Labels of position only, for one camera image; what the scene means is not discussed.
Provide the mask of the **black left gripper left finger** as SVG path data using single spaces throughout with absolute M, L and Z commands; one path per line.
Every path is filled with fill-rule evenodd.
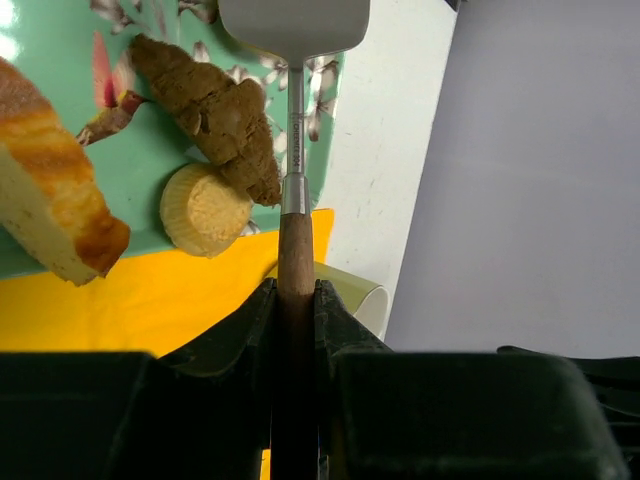
M 256 479 L 275 284 L 179 349 L 1 357 L 5 479 Z

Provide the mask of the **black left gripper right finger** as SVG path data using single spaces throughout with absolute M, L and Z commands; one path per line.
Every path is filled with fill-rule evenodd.
M 323 479 L 626 479 L 630 361 L 400 353 L 315 287 Z

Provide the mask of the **wooden handled metal spatula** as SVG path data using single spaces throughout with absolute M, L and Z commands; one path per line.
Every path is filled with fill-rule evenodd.
M 288 66 L 287 172 L 278 247 L 278 309 L 271 417 L 274 479 L 314 479 L 318 471 L 315 400 L 315 272 L 305 175 L 304 67 L 308 59 L 350 50 L 369 25 L 367 1 L 222 1 L 225 29 Z

